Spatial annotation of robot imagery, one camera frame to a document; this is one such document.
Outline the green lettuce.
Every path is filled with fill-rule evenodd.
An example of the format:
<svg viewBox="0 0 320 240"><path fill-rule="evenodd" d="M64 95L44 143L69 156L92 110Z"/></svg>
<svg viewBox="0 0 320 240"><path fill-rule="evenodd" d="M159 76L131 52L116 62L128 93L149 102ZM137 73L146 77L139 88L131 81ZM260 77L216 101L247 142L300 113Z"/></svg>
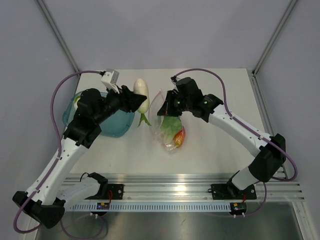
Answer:
<svg viewBox="0 0 320 240"><path fill-rule="evenodd" d="M160 126L160 132L166 138L173 138L183 128L179 117L165 116Z"/></svg>

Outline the clear pink zip top bag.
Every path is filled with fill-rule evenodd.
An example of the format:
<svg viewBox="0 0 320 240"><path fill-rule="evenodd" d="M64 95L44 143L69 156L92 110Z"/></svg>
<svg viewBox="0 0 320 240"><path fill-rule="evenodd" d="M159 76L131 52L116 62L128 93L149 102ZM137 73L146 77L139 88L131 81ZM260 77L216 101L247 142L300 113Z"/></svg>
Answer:
<svg viewBox="0 0 320 240"><path fill-rule="evenodd" d="M157 116L157 112L163 105L164 101L165 101L165 93L160 89L150 103L147 118L151 124L149 129L153 139L160 145L160 147L164 151L167 151L169 154L173 154L175 152L178 152L184 143L180 147L175 147L174 140L173 140L175 136L164 137L164 135L161 133L160 126L165 116ZM186 134L186 129L183 125L183 122L182 122L182 128L184 128L185 134Z"/></svg>

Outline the red orange mango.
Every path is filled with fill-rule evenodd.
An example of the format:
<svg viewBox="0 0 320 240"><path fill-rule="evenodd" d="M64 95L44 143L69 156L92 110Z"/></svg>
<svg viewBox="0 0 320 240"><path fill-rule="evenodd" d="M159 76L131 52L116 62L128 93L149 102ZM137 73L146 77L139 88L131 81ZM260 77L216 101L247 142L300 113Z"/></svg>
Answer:
<svg viewBox="0 0 320 240"><path fill-rule="evenodd" d="M186 131L182 128L173 138L173 143L176 148L179 148L185 140Z"/></svg>

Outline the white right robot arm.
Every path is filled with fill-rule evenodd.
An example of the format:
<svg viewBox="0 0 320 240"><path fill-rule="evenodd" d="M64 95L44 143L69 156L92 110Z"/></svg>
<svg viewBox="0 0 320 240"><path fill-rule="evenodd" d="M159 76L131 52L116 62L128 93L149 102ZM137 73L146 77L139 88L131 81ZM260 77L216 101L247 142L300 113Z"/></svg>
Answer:
<svg viewBox="0 0 320 240"><path fill-rule="evenodd" d="M190 112L196 118L210 123L233 137L254 157L252 163L237 171L222 191L232 199L258 182L267 183L285 161L285 139L280 134L271 136L253 130L227 110L227 104L213 94L204 95L190 77L177 80L172 77L174 89L167 91L158 116L180 117Z"/></svg>

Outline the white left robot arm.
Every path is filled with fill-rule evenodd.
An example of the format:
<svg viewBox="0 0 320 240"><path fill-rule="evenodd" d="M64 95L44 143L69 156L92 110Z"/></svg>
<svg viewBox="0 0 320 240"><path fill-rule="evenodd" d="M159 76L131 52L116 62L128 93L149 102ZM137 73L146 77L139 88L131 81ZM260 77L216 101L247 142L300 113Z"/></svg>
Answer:
<svg viewBox="0 0 320 240"><path fill-rule="evenodd" d="M95 88L84 90L77 101L72 121L60 138L55 154L45 170L26 191L17 191L12 200L20 212L51 229L62 219L66 209L95 197L103 199L108 193L108 179L93 172L88 178L60 191L67 174L101 133L101 123L117 111L133 113L147 99L123 85L102 96Z"/></svg>

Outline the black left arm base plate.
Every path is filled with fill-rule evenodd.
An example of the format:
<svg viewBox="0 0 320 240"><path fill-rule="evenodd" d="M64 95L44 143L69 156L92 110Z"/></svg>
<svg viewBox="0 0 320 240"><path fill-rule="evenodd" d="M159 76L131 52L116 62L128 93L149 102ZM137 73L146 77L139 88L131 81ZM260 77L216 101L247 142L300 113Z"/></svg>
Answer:
<svg viewBox="0 0 320 240"><path fill-rule="evenodd" d="M107 187L103 187L97 194L89 196L86 200L122 200L124 195L124 184L109 183Z"/></svg>

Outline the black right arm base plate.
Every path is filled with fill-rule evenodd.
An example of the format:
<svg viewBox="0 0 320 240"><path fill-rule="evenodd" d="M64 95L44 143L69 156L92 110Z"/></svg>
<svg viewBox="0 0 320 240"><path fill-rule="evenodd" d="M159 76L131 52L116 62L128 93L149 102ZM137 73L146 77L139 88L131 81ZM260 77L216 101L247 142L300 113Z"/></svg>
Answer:
<svg viewBox="0 0 320 240"><path fill-rule="evenodd" d="M235 186L227 183L214 183L207 190L212 195L213 200L256 200L257 194L253 184L244 190L239 190Z"/></svg>

